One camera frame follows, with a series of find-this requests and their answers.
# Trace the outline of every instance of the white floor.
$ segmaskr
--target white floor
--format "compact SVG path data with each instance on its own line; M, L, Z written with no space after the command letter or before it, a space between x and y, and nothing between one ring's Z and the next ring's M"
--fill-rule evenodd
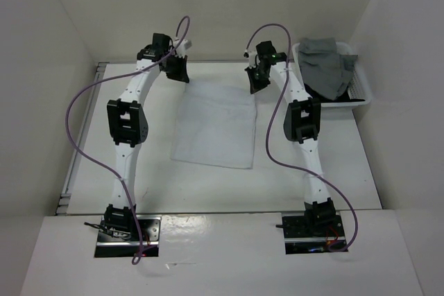
M242 63L190 63L191 80L219 82L249 89ZM134 64L109 64L105 78L133 71ZM85 151L114 166L114 144L109 134L106 103L116 99L128 80L100 87L85 140ZM148 139L142 146L136 174L139 213L206 213L303 210L302 172L271 162L265 153L266 127L279 96L272 84L256 95L257 124L253 169L239 170L170 160L176 112L185 84L167 80L154 83L144 105ZM303 165L285 139L282 106L271 133L271 150L283 162ZM381 204L368 166L361 138L350 110L323 109L319 151L325 176L337 185L356 209L380 209ZM113 176L86 159L77 158L69 188L68 214L103 214L110 202ZM337 209L348 209L332 191Z
M342 212L350 239L353 219ZM422 295L393 211L358 211L348 253L285 255L280 214L163 216L158 258L95 259L99 216L45 218L22 296Z

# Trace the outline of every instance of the gray cloth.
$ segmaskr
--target gray cloth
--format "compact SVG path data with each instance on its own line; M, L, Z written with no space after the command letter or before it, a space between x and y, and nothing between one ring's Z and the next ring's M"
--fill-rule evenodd
M332 101L347 90L356 60L357 55L337 53L334 38L303 39L299 44L298 61L304 83Z

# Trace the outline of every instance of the purple cable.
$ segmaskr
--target purple cable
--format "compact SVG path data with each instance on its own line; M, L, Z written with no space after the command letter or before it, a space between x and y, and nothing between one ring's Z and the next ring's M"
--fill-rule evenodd
M290 74L289 74L289 71L288 71L289 63L290 63L289 55L290 55L290 52L291 52L291 37L290 37L290 33L289 33L288 29L285 28L282 24L264 24L263 26L259 27L259 28L253 33L253 35L251 36L251 38L250 38L250 40L248 41L248 44L247 44L247 50L248 50L248 48L250 47L250 44L251 44L253 38L256 36L256 34L257 34L258 32L260 32L262 29L264 29L264 28L266 28L266 27L269 27L269 26L275 26L275 27L279 27L279 28L283 29L283 30L285 31L285 33L287 34L288 41L289 41L289 45L288 45L288 49L287 49L287 55L288 55L288 57L287 57L287 60L286 60L286 62L285 62L285 67L287 68L287 78L285 79L284 87L282 88L282 92L280 93L280 96L279 96L279 98L278 98L278 100L277 100L277 103L276 103L275 109L274 109L274 111L273 111L273 115L271 116L270 123L268 124L268 128L267 128L267 130L266 130L266 138L265 138L265 149L266 149L266 154L268 155L268 158L269 158L271 161L275 162L276 164L279 164L280 166L284 166L284 167L286 167L286 168L291 168L291 169L296 169L296 170L304 171L304 172L306 172L306 173L309 173L310 175L313 175L313 176L319 178L319 179L322 180L324 183L326 183L326 185L328 185L328 186L330 186L332 189L334 189L334 190L335 190L335 191L336 191L336 192L337 192L337 193L338 193L338 194L344 199L344 201L347 203L347 205L349 206L349 208L350 208L350 210L351 210L351 212L352 212L352 214L353 214L353 218L354 218L354 220L355 220L355 232L353 233L353 236L352 236L352 239L350 239L350 242L349 242L346 246L342 247L341 249L339 249L339 250L333 250L333 249L332 249L332 246L334 245L334 243L331 244L331 245L329 245L329 246L327 246L327 248L328 248L328 250L331 251L331 252L343 252L343 251L346 251L346 250L347 250L347 249L348 249L348 248L354 243L354 241L355 241L355 239L356 239L356 236L357 236L357 234L358 234L358 217L357 217L357 215L356 215L356 211L353 209L352 204L351 204L350 201L347 199L347 197L344 195L344 193L342 193L342 191L339 190L336 186L334 186L332 183L330 183L328 180L326 180L325 178L323 178L321 175L318 175L318 174L315 173L314 171L311 171L311 170L309 170L309 169L307 169L307 168L303 168L303 167L301 167L301 166L292 166L292 165L290 165L290 164L282 163L282 162L278 161L277 159L275 159L275 158L271 155L271 152L270 152L270 132L271 132L271 127L273 126L273 122L274 122L275 117L276 117L276 114L277 114L277 112L278 112L279 105L280 105L280 103L282 102L282 99L284 98L285 90L287 89L287 85L289 84L289 81L290 81Z
M180 26L182 25L182 22L184 20L187 20L187 26L185 27L185 32L183 33L183 36L180 38L179 43L176 47L173 47L162 59L158 60L157 62L153 63L152 65L148 66L147 68L141 69L140 71L136 71L136 72L132 72L132 73L128 73L128 74L122 74L121 76L113 76L112 78L107 78L107 79L103 79L103 80L99 80L96 82L93 82L92 84L82 88L71 100L71 102L68 105L67 108L67 113L65 115L65 130L67 131L67 136L68 136L68 140L71 143L71 145L74 147L75 150L77 150L77 152L82 155L83 157L87 158L88 160L90 160L91 162L94 162L95 164L98 164L99 166L105 168L106 170L110 171L111 173L114 174L114 176L117 177L117 179L120 181L120 183L122 183L122 187L123 190L125 191L126 197L128 199L128 202L130 204L130 209L131 209L131 213L133 214L133 218L135 220L136 223L136 228L137 228L137 234L139 237L139 251L138 253L135 254L134 258L132 259L131 263L133 265L137 265L140 262L140 259L142 258L142 255L144 253L145 250L151 248L150 247L144 247L144 240L142 238L142 229L140 228L140 224L139 221L137 219L136 216L136 212L134 210L134 205L133 202L131 200L130 197L130 193L128 192L128 188L126 187L125 181L123 180L123 178L120 176L120 174L115 171L113 168L111 168L110 166L107 166L106 164L94 159L93 157L89 156L88 154L86 154L85 152L83 152L80 147L77 146L76 142L74 141L74 139L72 138L71 135L71 131L69 129L69 113L71 111L71 108L74 104L74 102L76 102L77 98L79 98L84 92L86 92L88 89L96 86L96 85L100 85L101 83L107 82L107 81L111 81L111 80L116 80L116 79L121 79L121 78L127 78L128 76L137 76L141 73L144 73L145 71L149 71L150 69L152 69L154 66L157 66L158 64L160 64L161 62L163 62L164 60L166 60L170 55L172 55L176 49L182 44L182 41L185 39L185 36L187 36L188 33L188 28L189 28L189 24L190 24L190 18L188 15L185 15L181 20L180 23L178 25L178 30L180 29Z

